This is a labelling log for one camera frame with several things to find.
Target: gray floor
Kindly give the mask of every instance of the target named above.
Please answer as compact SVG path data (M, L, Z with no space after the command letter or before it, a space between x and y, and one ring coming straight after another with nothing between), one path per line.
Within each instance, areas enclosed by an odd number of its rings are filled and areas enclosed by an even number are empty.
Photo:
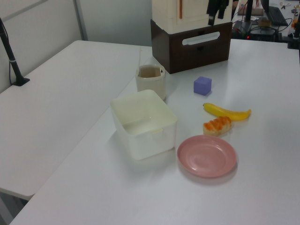
M28 201L0 192L0 225L9 225Z

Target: banana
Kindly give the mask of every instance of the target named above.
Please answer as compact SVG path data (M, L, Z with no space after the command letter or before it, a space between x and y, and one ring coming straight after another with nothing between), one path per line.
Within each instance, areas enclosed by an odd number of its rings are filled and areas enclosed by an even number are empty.
M235 112L235 111L223 109L212 103L204 103L203 107L207 112L215 116L228 116L231 120L244 120L248 118L251 114L251 109L245 112Z

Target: purple cube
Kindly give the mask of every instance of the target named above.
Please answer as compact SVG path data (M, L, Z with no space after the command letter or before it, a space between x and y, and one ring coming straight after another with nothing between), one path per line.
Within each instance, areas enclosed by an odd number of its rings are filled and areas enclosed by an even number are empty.
M211 91L211 79L200 76L194 81L194 93L207 95Z

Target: black metal rod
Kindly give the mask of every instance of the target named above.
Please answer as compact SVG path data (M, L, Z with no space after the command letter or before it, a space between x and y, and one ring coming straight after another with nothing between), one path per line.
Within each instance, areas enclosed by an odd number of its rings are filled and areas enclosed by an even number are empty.
M245 21L250 22L253 0L248 0Z
M4 48L6 50L6 53L8 55L8 58L9 58L9 62L15 72L15 83L13 83L13 85L16 85L16 86L22 86L24 85L25 83L27 83L30 79L28 78L24 78L22 75L21 75L21 72L20 72L20 69L18 67L18 64L15 60L15 56L13 54L13 50L11 49L10 47L10 44L9 44L9 41L8 41L8 37L6 35L6 32L5 32L5 29L4 29L4 24L0 18L0 36L1 36L1 40L3 42L3 45L4 45Z

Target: salmon nigiri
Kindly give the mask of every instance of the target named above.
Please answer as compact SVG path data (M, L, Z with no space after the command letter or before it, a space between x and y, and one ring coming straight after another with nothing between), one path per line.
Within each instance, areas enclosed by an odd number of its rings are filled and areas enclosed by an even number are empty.
M220 116L207 123L203 123L203 134L219 136L231 128L231 119L227 116Z

